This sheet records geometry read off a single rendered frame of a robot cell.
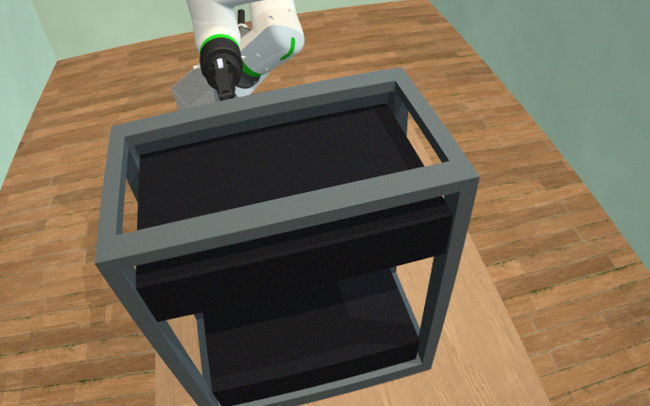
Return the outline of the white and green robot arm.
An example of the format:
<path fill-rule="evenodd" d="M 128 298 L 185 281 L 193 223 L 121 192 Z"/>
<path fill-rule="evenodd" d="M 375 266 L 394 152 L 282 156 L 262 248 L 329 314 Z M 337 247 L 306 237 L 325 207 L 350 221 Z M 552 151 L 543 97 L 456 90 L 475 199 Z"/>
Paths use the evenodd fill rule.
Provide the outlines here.
<path fill-rule="evenodd" d="M 294 0 L 186 0 L 192 19 L 200 63 L 193 66 L 205 76 L 207 61 L 216 54 L 234 56 L 242 89 L 255 85 L 267 74 L 298 54 L 304 34 Z M 249 3 L 252 30 L 245 25 L 245 10 L 234 7 Z M 241 54 L 240 54 L 241 53 Z M 242 56 L 241 56 L 242 55 Z M 245 57 L 244 57 L 245 56 Z M 243 61 L 242 61 L 243 60 Z"/>

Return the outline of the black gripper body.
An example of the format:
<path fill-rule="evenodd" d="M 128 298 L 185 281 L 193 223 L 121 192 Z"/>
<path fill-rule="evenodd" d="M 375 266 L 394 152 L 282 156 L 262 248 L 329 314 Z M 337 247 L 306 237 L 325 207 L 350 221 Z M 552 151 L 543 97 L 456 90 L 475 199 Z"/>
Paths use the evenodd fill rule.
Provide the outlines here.
<path fill-rule="evenodd" d="M 216 71 L 215 71 L 215 67 L 214 67 L 214 64 L 213 64 L 213 60 L 219 59 L 219 58 L 226 58 L 227 59 L 226 63 L 227 63 L 228 71 L 229 71 L 229 73 L 233 73 L 233 77 L 234 77 L 233 83 L 235 85 L 237 85 L 239 83 L 240 77 L 241 77 L 240 64 L 239 64 L 238 60 L 235 57 L 233 57 L 232 55 L 229 55 L 227 53 L 217 54 L 217 55 L 211 57 L 207 61 L 207 64 L 206 64 L 206 67 L 205 67 L 207 83 L 212 88 L 216 89 L 216 85 L 214 83 L 214 78 L 213 78 L 213 76 L 216 76 Z"/>

